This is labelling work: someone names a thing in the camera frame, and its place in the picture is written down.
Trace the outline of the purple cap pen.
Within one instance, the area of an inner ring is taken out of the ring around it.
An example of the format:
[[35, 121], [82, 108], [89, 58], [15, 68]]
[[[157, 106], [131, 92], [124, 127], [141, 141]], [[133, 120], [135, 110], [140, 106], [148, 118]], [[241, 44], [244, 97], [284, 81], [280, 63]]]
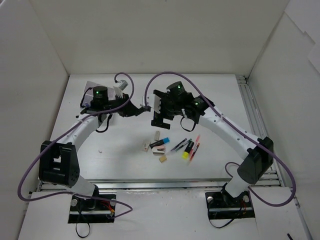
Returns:
[[178, 147], [180, 147], [183, 143], [185, 143], [187, 141], [187, 138], [183, 139], [181, 142], [179, 142], [176, 146], [174, 146], [170, 152], [175, 151]]

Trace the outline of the teal cap pen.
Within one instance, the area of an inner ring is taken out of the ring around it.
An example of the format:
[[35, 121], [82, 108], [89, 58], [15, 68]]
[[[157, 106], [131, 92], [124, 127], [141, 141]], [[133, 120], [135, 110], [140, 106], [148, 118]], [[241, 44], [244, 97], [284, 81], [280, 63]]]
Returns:
[[190, 141], [192, 141], [192, 138], [190, 138], [190, 139], [188, 139], [186, 142], [182, 143], [182, 144], [175, 150], [175, 152], [179, 151], [179, 150], [182, 149], [184, 146], [188, 145]]

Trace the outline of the yellow cap black highlighter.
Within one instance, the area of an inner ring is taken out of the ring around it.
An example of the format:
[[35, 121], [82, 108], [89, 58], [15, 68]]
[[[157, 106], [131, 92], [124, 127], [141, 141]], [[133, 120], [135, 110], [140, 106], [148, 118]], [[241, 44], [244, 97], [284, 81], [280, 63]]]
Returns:
[[190, 152], [191, 152], [191, 150], [193, 149], [193, 146], [194, 146], [194, 142], [193, 142], [192, 140], [190, 140], [190, 141], [188, 142], [188, 144], [186, 145], [185, 150], [184, 150], [183, 153], [182, 153], [182, 158], [183, 158], [184, 160], [186, 160], [186, 159], [189, 157]]

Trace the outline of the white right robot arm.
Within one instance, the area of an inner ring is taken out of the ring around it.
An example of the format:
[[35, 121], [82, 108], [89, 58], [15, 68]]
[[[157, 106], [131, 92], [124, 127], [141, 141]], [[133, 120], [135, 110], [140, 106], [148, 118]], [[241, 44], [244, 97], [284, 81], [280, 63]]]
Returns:
[[164, 123], [165, 119], [173, 120], [176, 116], [190, 119], [220, 137], [242, 159], [236, 174], [221, 191], [225, 205], [237, 203], [242, 193], [255, 185], [274, 163], [274, 143], [269, 137], [261, 139], [246, 132], [224, 117], [203, 94], [194, 97], [187, 92], [181, 81], [169, 85], [165, 92], [154, 90], [153, 96], [153, 100], [147, 101], [154, 110], [152, 126], [169, 129], [170, 124]]

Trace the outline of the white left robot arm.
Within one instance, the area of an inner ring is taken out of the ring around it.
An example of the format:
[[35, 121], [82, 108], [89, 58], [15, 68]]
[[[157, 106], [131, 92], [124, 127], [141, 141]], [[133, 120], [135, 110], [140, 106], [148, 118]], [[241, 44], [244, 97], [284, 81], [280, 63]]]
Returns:
[[136, 107], [128, 94], [122, 93], [109, 99], [108, 88], [92, 88], [93, 98], [80, 113], [80, 119], [68, 133], [56, 142], [44, 141], [40, 148], [39, 179], [60, 185], [82, 197], [82, 204], [89, 210], [100, 204], [99, 188], [80, 174], [77, 152], [86, 139], [102, 125], [109, 122], [113, 113], [121, 117], [138, 116], [149, 112], [149, 106]]

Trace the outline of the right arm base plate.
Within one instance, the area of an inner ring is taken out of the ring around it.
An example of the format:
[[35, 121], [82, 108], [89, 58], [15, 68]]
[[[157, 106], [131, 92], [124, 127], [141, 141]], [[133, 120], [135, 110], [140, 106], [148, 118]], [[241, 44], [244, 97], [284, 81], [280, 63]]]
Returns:
[[226, 203], [219, 191], [205, 193], [209, 220], [231, 220], [255, 218], [253, 204], [248, 191], [244, 191], [239, 200]]

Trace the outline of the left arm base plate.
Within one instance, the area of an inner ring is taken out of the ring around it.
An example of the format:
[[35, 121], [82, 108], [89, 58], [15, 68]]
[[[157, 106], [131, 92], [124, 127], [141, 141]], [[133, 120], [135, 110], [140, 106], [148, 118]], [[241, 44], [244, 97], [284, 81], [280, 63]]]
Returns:
[[100, 224], [113, 223], [115, 215], [115, 203], [110, 203], [106, 199], [116, 199], [117, 195], [101, 194], [103, 201], [94, 199], [84, 199], [73, 196], [70, 202], [68, 223], [69, 224]]

